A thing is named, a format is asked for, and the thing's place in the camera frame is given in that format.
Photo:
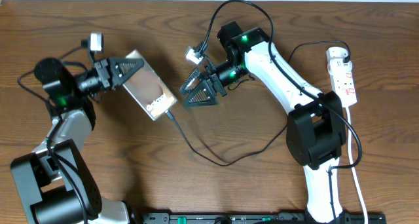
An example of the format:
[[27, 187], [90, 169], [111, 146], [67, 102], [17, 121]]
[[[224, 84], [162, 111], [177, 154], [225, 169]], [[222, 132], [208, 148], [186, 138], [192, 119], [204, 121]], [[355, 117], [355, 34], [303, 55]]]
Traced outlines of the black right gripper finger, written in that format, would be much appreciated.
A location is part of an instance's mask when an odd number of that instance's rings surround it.
[[194, 89], [200, 84], [201, 78], [201, 71], [198, 68], [194, 68], [185, 82], [180, 86], [179, 93], [181, 95], [188, 95], [192, 93]]
[[185, 107], [200, 107], [217, 104], [216, 91], [213, 87], [213, 83], [209, 79], [200, 81], [183, 101]]

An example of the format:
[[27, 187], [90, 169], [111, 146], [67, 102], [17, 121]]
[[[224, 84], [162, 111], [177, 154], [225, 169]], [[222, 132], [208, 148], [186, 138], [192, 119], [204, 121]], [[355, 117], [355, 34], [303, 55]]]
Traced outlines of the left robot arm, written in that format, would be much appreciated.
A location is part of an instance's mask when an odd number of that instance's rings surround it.
[[10, 164], [28, 223], [141, 223], [125, 201], [103, 198], [81, 150], [96, 124], [90, 97], [123, 85], [143, 58], [106, 58], [77, 75], [45, 58], [32, 70], [48, 94], [52, 128], [31, 153]]

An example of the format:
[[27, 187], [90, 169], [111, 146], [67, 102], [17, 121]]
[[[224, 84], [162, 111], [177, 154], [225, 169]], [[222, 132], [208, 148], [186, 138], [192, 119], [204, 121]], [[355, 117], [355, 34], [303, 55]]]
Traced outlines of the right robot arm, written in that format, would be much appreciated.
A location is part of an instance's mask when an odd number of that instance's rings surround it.
[[261, 28], [242, 31], [236, 22], [221, 27], [217, 38], [227, 60], [204, 71], [194, 69], [179, 91], [186, 108], [216, 105], [218, 94], [251, 73], [273, 93], [287, 114], [286, 144], [303, 167], [308, 189], [306, 210], [310, 221], [338, 221], [343, 209], [338, 200], [337, 176], [330, 170], [339, 164], [346, 141], [341, 100], [324, 94], [306, 82], [278, 53]]

